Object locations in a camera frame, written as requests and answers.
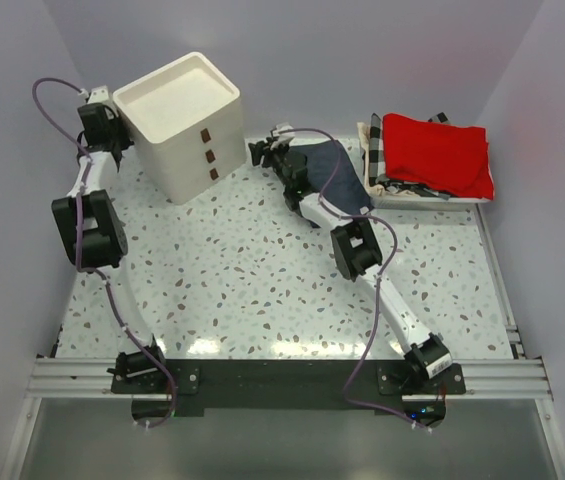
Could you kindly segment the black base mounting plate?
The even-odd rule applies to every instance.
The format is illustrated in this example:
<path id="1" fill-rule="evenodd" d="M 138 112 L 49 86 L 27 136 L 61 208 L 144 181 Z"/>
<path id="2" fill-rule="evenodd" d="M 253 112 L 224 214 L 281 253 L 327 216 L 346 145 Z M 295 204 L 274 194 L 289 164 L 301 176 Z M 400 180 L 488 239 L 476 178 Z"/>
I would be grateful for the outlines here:
<path id="1" fill-rule="evenodd" d="M 212 409 L 349 410 L 373 408 L 408 418 L 443 418 L 447 396 L 466 393 L 454 363 L 420 380 L 404 360 L 169 360 L 127 375 L 109 369 L 111 391 L 132 396 L 136 420 L 165 414 L 201 417 Z"/>

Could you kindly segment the cream drawer organizer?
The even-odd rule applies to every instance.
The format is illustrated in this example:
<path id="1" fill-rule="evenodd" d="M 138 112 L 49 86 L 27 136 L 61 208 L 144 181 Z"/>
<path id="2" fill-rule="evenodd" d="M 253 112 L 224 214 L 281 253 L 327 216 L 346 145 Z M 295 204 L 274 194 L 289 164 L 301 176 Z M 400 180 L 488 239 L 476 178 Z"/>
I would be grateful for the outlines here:
<path id="1" fill-rule="evenodd" d="M 199 52 L 115 90 L 113 101 L 145 174 L 177 205 L 246 161 L 240 90 Z"/>

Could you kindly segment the aluminium frame rail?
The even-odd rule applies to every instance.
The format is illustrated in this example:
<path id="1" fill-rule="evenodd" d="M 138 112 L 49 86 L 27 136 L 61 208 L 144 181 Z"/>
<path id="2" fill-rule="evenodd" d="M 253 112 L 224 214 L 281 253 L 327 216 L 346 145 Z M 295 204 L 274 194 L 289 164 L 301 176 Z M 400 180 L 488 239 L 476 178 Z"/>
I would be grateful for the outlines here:
<path id="1" fill-rule="evenodd" d="M 440 232 L 473 236 L 496 300 L 505 358 L 469 340 L 467 391 L 443 418 L 373 408 L 212 409 L 146 430 L 130 422 L 132 396 L 111 391 L 105 359 L 35 362 L 3 475 L 7 479 L 565 479 L 565 450 L 541 359 L 525 354 L 488 228 L 477 206 Z"/>

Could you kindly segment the dark blue pencil pouch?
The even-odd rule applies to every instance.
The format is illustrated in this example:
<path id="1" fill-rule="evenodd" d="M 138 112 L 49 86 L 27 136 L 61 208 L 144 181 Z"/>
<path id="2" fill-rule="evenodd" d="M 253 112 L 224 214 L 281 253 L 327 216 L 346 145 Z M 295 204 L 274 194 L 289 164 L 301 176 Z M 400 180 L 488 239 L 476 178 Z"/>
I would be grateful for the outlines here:
<path id="1" fill-rule="evenodd" d="M 308 181 L 324 198 L 349 215 L 373 209 L 371 198 L 339 141 L 292 146 L 290 151 L 307 158 Z"/>

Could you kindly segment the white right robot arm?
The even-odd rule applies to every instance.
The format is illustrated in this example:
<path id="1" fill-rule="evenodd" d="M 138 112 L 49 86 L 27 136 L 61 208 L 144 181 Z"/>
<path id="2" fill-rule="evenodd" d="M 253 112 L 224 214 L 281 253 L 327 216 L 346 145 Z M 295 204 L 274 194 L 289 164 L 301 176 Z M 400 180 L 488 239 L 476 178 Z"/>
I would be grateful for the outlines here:
<path id="1" fill-rule="evenodd" d="M 269 168 L 284 187 L 289 210 L 330 234 L 341 276 L 360 285 L 376 303 L 376 317 L 391 327 L 408 365 L 410 386 L 431 392 L 451 367 L 440 336 L 421 321 L 385 276 L 386 259 L 374 227 L 385 221 L 369 214 L 370 200 L 340 142 L 292 147 L 269 137 L 248 145 L 252 165 Z"/>

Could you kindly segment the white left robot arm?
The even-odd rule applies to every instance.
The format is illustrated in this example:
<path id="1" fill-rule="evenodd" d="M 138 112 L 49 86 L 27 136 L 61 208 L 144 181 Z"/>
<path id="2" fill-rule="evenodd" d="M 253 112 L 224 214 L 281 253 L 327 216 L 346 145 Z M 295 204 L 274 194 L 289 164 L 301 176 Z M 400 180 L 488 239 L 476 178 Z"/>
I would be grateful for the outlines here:
<path id="1" fill-rule="evenodd" d="M 118 354 L 109 370 L 116 392 L 141 386 L 162 390 L 169 368 L 138 307 L 128 275 L 128 240 L 109 189 L 130 137 L 119 114 L 105 102 L 78 108 L 83 132 L 76 139 L 79 171 L 71 190 L 51 204 L 65 252 L 82 273 L 103 284 Z"/>

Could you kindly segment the red folded cloth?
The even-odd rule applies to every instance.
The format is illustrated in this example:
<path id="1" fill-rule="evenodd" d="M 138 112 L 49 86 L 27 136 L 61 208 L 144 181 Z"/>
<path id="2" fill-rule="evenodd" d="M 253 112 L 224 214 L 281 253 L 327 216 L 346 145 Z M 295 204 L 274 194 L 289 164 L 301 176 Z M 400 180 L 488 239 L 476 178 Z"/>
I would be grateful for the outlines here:
<path id="1" fill-rule="evenodd" d="M 388 113 L 382 118 L 382 141 L 388 178 L 424 184 L 459 198 L 494 199 L 485 128 Z"/>

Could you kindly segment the black white checkered cloth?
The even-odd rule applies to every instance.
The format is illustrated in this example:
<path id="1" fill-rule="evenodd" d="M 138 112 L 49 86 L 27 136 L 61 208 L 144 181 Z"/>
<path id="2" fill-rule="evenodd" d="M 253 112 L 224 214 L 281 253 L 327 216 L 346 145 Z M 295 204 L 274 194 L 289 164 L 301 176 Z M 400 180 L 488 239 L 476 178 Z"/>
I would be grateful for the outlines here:
<path id="1" fill-rule="evenodd" d="M 383 146 L 382 118 L 373 113 L 366 127 L 365 179 L 369 186 L 374 187 L 386 177 L 386 161 Z"/>

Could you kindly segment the white cloth basket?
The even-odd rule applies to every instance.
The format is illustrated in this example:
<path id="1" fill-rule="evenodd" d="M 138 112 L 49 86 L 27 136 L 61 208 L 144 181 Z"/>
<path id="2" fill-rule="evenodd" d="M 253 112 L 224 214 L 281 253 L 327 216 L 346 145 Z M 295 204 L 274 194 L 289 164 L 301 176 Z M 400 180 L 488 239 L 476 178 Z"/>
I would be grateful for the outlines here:
<path id="1" fill-rule="evenodd" d="M 379 181 L 376 186 L 369 186 L 364 173 L 364 145 L 368 124 L 364 122 L 356 124 L 359 154 L 353 157 L 352 163 L 374 207 L 382 209 L 462 210 L 468 205 L 490 202 L 489 198 L 457 197 L 449 192 L 432 189 L 426 184 L 392 179 L 387 176 L 383 181 Z"/>

